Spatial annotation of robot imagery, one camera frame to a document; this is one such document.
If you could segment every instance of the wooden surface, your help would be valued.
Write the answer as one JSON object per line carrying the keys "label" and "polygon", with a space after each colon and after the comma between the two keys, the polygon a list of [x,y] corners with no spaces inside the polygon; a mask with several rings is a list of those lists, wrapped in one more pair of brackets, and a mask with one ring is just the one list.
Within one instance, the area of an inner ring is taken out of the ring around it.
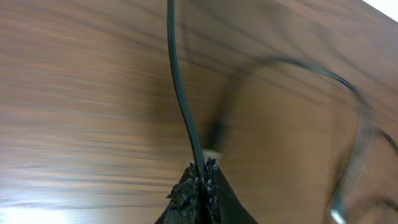
{"label": "wooden surface", "polygon": [[[170,76],[165,0],[0,5],[0,220],[153,223],[192,160]],[[366,3],[186,0],[176,10],[201,136],[236,68],[288,55],[356,85],[377,125],[398,139],[398,24]],[[321,223],[355,138],[354,99],[290,66],[245,73],[222,170],[259,223]],[[398,200],[388,143],[378,139],[368,158],[350,204]]]}

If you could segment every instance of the cable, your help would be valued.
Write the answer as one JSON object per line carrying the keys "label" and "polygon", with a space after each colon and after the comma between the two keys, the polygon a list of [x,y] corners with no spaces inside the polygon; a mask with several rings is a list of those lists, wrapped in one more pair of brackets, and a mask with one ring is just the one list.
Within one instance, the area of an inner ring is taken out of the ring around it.
{"label": "cable", "polygon": [[[182,112],[182,116],[184,118],[185,126],[188,131],[188,136],[192,146],[192,152],[196,164],[197,171],[202,181],[205,180],[205,163],[203,160],[203,152],[200,145],[200,140],[198,136],[197,129],[195,127],[195,123],[193,121],[192,115],[190,113],[187,99],[185,97],[185,93],[182,86],[180,70],[178,67],[178,58],[177,58],[177,50],[175,44],[175,23],[174,23],[174,0],[168,0],[167,5],[167,40],[169,45],[169,59],[170,59],[170,67],[173,76],[175,93],[177,95],[178,105]],[[360,122],[358,125],[358,133],[357,138],[354,142],[353,150],[350,155],[350,159],[348,165],[346,167],[345,173],[338,183],[336,192],[331,200],[330,204],[330,215],[334,218],[336,222],[339,224],[346,223],[346,206],[343,200],[343,194],[350,194],[354,189],[354,184],[356,178],[360,173],[360,168],[364,161],[364,156],[368,153],[369,145],[371,141],[374,139],[374,133],[376,128],[373,125],[373,112],[371,107],[367,104],[364,97],[360,94],[360,92],[352,85],[350,82],[342,78],[341,76],[327,70],[321,68],[318,65],[314,65],[307,62],[302,62],[300,60],[294,58],[287,57],[267,57],[257,61],[255,66],[270,66],[274,63],[287,63],[291,65],[295,65],[309,71],[317,72],[327,77],[333,78],[344,86],[346,86],[352,94],[356,97],[358,102],[358,111],[360,116]],[[227,106],[231,101],[231,98],[236,94],[233,88],[237,88],[238,83],[242,80],[241,75],[236,75],[233,77],[234,80],[229,84],[229,88],[224,93],[224,97],[226,98]],[[223,133],[223,129],[226,125],[223,124],[224,117],[227,114],[228,107],[223,103],[220,104],[216,117],[213,120],[213,126],[210,131],[208,148],[216,147],[218,145],[218,141],[220,140],[220,136]],[[390,142],[391,146],[398,153],[397,144],[392,140],[392,138],[381,131],[384,137]]]}
{"label": "cable", "polygon": [[169,59],[170,67],[172,70],[174,90],[177,95],[178,105],[182,116],[184,118],[185,126],[188,131],[189,140],[191,142],[193,157],[195,160],[197,172],[201,180],[205,178],[205,160],[203,158],[203,152],[201,150],[199,135],[191,112],[188,107],[185,92],[182,86],[180,69],[178,67],[177,50],[175,47],[175,29],[174,29],[174,0],[168,0],[167,4],[167,41],[169,45]]}

